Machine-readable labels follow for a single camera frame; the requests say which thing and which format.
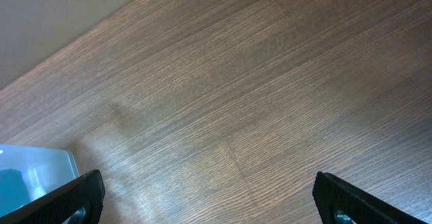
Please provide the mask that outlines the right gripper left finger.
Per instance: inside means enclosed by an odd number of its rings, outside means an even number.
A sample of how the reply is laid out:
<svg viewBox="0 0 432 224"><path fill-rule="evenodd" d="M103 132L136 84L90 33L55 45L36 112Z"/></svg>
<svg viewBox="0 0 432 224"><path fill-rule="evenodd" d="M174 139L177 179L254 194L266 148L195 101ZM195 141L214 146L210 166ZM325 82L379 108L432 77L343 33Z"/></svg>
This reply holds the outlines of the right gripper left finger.
<svg viewBox="0 0 432 224"><path fill-rule="evenodd" d="M98 169L89 171L47 195L1 217L2 223L98 224L105 187Z"/></svg>

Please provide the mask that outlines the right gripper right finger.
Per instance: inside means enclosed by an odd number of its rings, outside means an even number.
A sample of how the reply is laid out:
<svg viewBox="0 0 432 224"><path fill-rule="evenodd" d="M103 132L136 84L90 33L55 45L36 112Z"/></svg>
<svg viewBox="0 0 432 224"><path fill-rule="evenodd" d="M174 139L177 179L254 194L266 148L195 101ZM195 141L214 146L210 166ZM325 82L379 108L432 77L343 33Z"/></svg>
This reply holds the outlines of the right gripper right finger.
<svg viewBox="0 0 432 224"><path fill-rule="evenodd" d="M313 198L325 224L425 224L331 173L317 173Z"/></svg>

